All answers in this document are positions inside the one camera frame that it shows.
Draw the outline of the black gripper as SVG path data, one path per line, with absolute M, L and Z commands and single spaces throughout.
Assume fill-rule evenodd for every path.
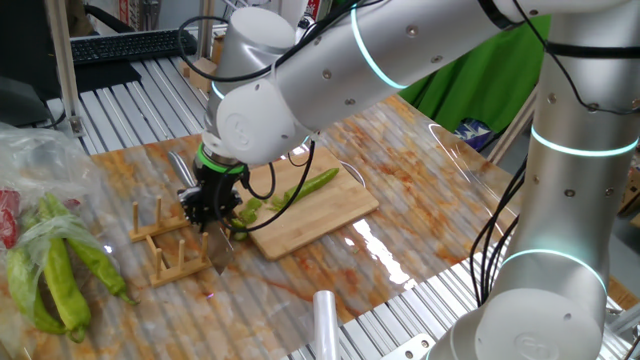
M 233 192 L 240 175 L 199 168 L 195 176 L 201 191 L 179 193 L 185 219 L 196 226 L 202 226 L 202 221 L 217 221 L 227 227 L 234 209 L 242 203 Z

